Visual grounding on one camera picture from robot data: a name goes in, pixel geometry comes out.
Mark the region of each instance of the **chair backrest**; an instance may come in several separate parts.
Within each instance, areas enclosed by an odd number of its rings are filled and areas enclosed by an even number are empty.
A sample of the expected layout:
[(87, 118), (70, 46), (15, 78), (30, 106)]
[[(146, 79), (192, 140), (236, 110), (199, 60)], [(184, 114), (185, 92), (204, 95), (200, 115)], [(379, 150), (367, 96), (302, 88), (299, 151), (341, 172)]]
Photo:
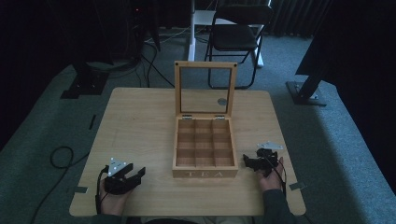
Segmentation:
[(212, 25), (216, 19), (224, 19), (237, 24), (265, 26), (271, 21), (273, 14), (271, 7), (264, 5), (226, 5), (216, 10)]

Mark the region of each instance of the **gray carpet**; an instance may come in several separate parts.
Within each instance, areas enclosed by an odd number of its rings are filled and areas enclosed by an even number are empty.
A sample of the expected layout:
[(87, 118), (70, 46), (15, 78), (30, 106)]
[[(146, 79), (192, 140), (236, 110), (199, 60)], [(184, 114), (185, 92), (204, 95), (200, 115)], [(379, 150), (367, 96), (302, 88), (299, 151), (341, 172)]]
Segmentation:
[[(251, 90), (269, 91), (284, 134), (295, 173), (307, 187), (302, 189), (306, 215), (313, 223), (394, 223), (396, 198), (348, 115), (336, 88), (321, 82), (325, 107), (295, 105), (286, 81), (304, 81), (294, 73), (309, 47), (300, 37), (267, 36), (262, 47), (264, 67)], [(154, 65), (172, 83), (175, 60), (186, 60), (185, 36), (164, 39)], [(197, 42), (196, 60), (202, 60), (205, 43)], [(144, 47), (150, 61), (154, 51)], [(101, 69), (108, 65), (92, 63)], [(238, 68), (238, 82), (247, 81), (251, 62)], [(136, 69), (113, 72), (102, 95), (60, 99), (76, 73), (66, 67), (48, 85), (30, 115), (0, 154), (0, 223), (29, 223), (39, 203), (63, 175), (64, 169), (50, 164), (50, 154), (60, 146), (74, 150), (77, 161), (89, 153), (111, 91), (116, 87), (146, 87), (143, 61)], [(172, 88), (151, 68), (150, 87)], [(207, 88), (203, 77), (203, 88)], [(60, 150), (54, 162), (67, 165), (70, 153)], [(64, 179), (38, 210), (35, 223), (89, 223), (89, 217), (71, 217), (68, 207), (85, 160), (67, 170)], [(298, 217), (300, 223), (309, 223)]]

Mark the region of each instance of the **white desk frame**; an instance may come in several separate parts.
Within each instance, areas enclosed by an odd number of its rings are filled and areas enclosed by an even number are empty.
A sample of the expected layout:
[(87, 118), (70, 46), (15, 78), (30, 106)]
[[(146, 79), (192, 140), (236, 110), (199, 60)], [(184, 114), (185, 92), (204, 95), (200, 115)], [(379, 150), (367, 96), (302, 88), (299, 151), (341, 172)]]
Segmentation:
[[(195, 10), (195, 0), (191, 0), (191, 36), (190, 36), (190, 48), (189, 48), (189, 61), (195, 61), (195, 25), (212, 25), (213, 16), (215, 11), (213, 10)], [(263, 67), (264, 62), (262, 56), (259, 53), (258, 66)]]

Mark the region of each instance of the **hand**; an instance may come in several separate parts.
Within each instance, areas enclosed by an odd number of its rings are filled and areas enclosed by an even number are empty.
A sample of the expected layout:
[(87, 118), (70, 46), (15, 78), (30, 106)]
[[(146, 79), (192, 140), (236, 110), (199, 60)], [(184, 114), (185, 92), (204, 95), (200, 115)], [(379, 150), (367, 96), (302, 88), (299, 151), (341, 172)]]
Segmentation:
[(133, 189), (121, 195), (114, 195), (105, 192), (105, 180), (100, 182), (100, 198), (102, 214), (122, 216), (125, 203)]
[[(279, 163), (276, 167), (277, 172), (282, 176), (283, 173), (283, 157), (279, 159)], [(282, 183), (279, 176), (275, 171), (272, 171), (267, 177), (263, 175), (263, 171), (259, 170), (256, 172), (257, 178), (259, 179), (259, 185), (262, 192), (268, 189), (281, 189)]]

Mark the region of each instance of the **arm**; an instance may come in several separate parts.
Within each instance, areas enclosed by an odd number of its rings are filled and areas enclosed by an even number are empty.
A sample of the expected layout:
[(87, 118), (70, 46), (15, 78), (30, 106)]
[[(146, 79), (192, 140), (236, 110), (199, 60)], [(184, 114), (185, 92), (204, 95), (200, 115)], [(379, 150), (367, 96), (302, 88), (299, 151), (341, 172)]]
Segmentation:
[[(282, 176), (283, 158), (279, 160), (276, 167), (277, 172)], [(275, 223), (297, 223), (297, 220), (289, 210), (288, 202), (281, 191), (281, 180), (276, 172), (271, 172), (267, 177), (262, 172), (257, 172), (259, 185), (262, 190), (262, 200), (264, 203), (263, 224)]]
[(92, 217), (91, 224), (119, 224), (121, 216), (132, 190), (125, 194), (114, 195), (105, 192), (105, 182), (102, 180), (100, 185), (100, 197), (102, 214)]

